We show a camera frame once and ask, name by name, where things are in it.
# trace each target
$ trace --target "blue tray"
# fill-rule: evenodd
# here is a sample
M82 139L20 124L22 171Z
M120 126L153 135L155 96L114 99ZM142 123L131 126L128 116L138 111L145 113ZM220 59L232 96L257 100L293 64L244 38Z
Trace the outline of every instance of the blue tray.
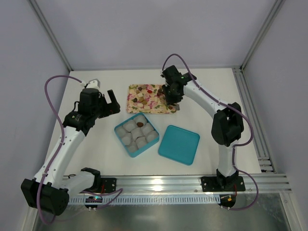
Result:
M145 145L145 146L143 146L142 148L138 149L138 150L135 151L134 153L131 153L131 152L127 149L127 147L125 146L125 144L122 142L122 140L121 140L121 138L119 137L119 135L116 133L116 129L117 129L119 126L122 126L122 125L125 124L126 122L132 120L133 118L135 118L135 117L137 117L137 116L139 116L139 115L143 115L143 116L146 118L147 122L150 123L150 124L152 125L152 127L154 128L154 130L158 133L158 137L157 137L155 140L152 140L151 142L149 142L147 145ZM120 142L122 143L123 147L125 148L126 152L129 154L130 157L133 157L133 158L136 157L136 156L138 156L138 155L140 155L140 154L143 153L145 150L147 150L148 148L152 147L154 144L156 144L156 143L159 141L159 132L156 130L156 128L153 126L153 124L148 120L148 118L145 116L145 114L143 114L143 113L141 113L141 112L138 113L138 114L136 114L136 115L134 115L134 116L132 116L131 118L125 120L124 122L120 123L119 125L117 125L117 126L115 127L115 134L116 134L116 136L119 138L119 140L120 140Z
M196 155L199 140L199 134L169 125L158 153L171 160L191 165Z

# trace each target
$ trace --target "white wall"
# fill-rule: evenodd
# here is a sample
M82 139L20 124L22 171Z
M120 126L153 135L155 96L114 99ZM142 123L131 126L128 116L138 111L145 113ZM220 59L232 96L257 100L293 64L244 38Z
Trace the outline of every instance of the white wall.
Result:
M55 117L44 83L66 68L26 0L0 7L0 230L20 228L28 208L20 185L31 179L48 149ZM60 106L65 80L50 84Z
M73 69L241 65L274 0L37 0Z
M283 5L246 69L275 167L285 172L308 225L308 1Z

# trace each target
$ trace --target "white table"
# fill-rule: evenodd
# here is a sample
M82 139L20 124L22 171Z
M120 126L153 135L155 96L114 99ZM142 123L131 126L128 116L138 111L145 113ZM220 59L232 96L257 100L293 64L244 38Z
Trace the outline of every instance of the white table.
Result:
M192 73L216 96L230 103L242 105L232 70L193 69ZM102 175L209 175L215 174L218 166L218 145L211 136L212 118L193 100L184 97L180 111L172 115L149 115L147 117L160 133L159 143L131 158L114 133L114 127L130 118L126 112L126 98L130 84L163 84L160 70L121 70L121 71L73 71L71 76L88 82L97 78L101 82L101 92L107 95L112 89L121 105L121 112L103 119L97 119L87 137L76 150L65 172L76 174L84 167L101 171ZM62 120L79 100L82 88L78 82L68 80L62 99L59 116ZM158 148L168 125L175 125L200 134L199 146L190 166L169 160L158 154ZM60 134L56 123L48 154L50 154ZM248 125L244 122L244 132L240 143L249 139ZM237 150L237 166L249 173L261 173L253 143Z

